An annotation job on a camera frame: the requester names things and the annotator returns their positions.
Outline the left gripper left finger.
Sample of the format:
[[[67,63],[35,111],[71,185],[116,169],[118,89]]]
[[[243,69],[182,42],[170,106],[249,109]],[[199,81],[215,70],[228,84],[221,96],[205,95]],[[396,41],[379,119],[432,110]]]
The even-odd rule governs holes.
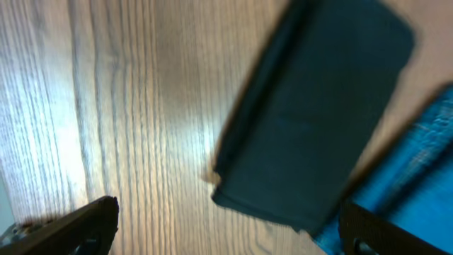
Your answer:
[[[1,255],[108,255],[118,218],[117,198],[103,196],[64,217],[13,224],[1,235]]]

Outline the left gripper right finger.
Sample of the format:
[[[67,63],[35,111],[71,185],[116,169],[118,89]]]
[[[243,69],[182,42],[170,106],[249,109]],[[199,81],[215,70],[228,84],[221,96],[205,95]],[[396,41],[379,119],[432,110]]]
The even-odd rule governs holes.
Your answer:
[[[425,206],[385,219],[354,204],[342,205],[339,237],[344,254],[451,254],[452,216]]]

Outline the black cloth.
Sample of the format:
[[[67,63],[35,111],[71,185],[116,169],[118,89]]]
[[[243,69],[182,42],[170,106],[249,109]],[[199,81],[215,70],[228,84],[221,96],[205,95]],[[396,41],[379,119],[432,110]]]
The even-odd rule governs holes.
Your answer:
[[[338,204],[414,46],[380,1],[292,1],[224,130],[212,199],[317,232]]]

